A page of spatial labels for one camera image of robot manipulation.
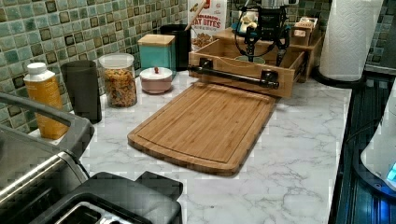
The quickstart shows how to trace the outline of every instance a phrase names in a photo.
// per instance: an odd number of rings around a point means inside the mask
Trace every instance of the bamboo cutting board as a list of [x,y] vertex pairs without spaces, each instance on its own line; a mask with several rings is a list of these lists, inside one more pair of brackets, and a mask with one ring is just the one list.
[[156,158],[216,174],[235,174],[269,119],[275,98],[194,83],[128,134]]

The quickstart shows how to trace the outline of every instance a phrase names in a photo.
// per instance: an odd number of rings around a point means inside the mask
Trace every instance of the yellow bottle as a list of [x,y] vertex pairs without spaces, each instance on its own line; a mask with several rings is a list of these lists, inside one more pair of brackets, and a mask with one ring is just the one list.
[[[23,81],[29,97],[45,105],[50,105],[62,110],[62,99],[59,93],[55,73],[47,70],[44,63],[31,63],[27,66],[29,75]],[[41,137],[59,139],[68,127],[62,123],[35,113]]]

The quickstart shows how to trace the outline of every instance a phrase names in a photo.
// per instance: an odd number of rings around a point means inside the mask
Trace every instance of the black canister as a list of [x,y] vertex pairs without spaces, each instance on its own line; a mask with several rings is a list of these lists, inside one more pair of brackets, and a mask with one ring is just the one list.
[[189,53],[191,51],[191,29],[185,31],[186,24],[169,24],[160,28],[162,35],[174,35],[176,46],[176,69],[184,71],[189,65]]
[[75,61],[61,66],[74,113],[91,123],[102,120],[96,63]]

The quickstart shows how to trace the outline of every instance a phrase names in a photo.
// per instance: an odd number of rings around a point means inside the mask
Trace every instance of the white marble countertop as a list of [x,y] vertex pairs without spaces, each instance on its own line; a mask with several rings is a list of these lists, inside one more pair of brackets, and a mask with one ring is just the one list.
[[147,95],[137,84],[137,104],[111,108],[102,96],[103,120],[81,158],[94,175],[132,180],[145,171],[184,184],[178,199],[183,223],[327,223],[351,90],[296,83],[292,98],[274,114],[238,175],[197,173],[154,159],[128,145],[127,134],[196,79],[177,75],[172,91]]

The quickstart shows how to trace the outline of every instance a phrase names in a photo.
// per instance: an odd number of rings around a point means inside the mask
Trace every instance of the glass jar with lid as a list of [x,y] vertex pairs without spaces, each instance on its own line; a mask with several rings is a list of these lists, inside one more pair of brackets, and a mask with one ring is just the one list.
[[134,56],[112,53],[99,58],[101,76],[105,82],[107,103],[111,107],[128,107],[136,104]]

